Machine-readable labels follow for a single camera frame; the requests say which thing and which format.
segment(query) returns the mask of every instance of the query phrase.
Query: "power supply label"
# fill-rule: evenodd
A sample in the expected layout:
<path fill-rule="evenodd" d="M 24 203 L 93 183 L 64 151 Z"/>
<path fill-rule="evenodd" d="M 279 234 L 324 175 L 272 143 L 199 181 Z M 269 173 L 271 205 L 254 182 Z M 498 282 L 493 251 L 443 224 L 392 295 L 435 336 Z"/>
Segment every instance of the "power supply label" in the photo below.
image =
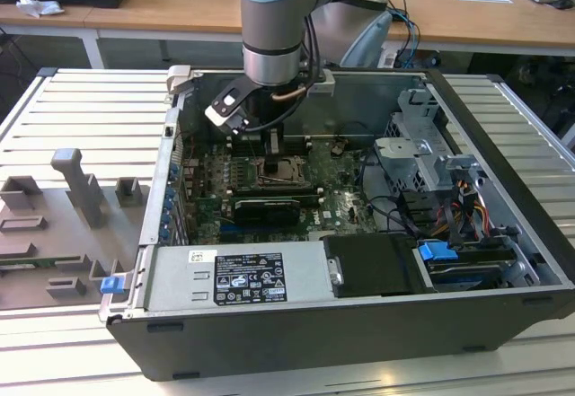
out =
<path fill-rule="evenodd" d="M 214 302 L 218 306 L 287 300 L 284 262 L 280 253 L 216 256 Z"/>

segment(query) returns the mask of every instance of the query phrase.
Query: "barcode sticker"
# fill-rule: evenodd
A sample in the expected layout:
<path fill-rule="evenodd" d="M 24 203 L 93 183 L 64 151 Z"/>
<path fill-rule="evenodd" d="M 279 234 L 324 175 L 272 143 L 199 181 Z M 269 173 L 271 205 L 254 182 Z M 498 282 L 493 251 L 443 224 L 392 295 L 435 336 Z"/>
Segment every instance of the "barcode sticker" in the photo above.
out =
<path fill-rule="evenodd" d="M 213 263 L 216 261 L 217 250 L 190 250 L 189 263 Z"/>

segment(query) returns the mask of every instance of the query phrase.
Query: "motherboard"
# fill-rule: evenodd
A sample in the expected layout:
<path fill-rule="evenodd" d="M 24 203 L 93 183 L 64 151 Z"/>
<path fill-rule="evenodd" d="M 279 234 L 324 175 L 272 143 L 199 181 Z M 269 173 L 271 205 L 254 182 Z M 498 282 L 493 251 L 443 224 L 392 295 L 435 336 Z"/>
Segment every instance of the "motherboard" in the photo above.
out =
<path fill-rule="evenodd" d="M 375 233 L 373 210 L 358 185 L 363 151 L 349 147 L 343 139 L 308 138 L 288 143 L 284 156 L 270 163 L 255 140 L 190 144 L 183 162 L 190 242 Z"/>

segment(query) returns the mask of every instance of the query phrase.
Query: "black plastic cover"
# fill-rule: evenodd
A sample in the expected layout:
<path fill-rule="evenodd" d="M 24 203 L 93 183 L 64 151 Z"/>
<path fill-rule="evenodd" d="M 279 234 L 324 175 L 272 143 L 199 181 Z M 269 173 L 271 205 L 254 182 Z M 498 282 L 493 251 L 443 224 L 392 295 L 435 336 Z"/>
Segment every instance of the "black plastic cover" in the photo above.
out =
<path fill-rule="evenodd" d="M 405 234 L 368 233 L 327 236 L 325 255 L 339 262 L 343 284 L 336 297 L 416 295 L 425 293 L 413 256 L 415 241 Z"/>

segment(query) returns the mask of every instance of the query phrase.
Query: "blue latch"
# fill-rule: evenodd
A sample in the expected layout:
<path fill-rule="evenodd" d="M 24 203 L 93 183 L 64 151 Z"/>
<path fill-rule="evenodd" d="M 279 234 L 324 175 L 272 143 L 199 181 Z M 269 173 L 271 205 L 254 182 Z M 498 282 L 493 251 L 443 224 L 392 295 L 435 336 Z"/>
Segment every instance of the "blue latch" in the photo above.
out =
<path fill-rule="evenodd" d="M 120 295 L 124 293 L 126 277 L 105 277 L 100 285 L 103 295 Z"/>
<path fill-rule="evenodd" d="M 457 260 L 457 252 L 449 249 L 447 242 L 425 242 L 419 248 L 421 257 L 427 260 Z"/>

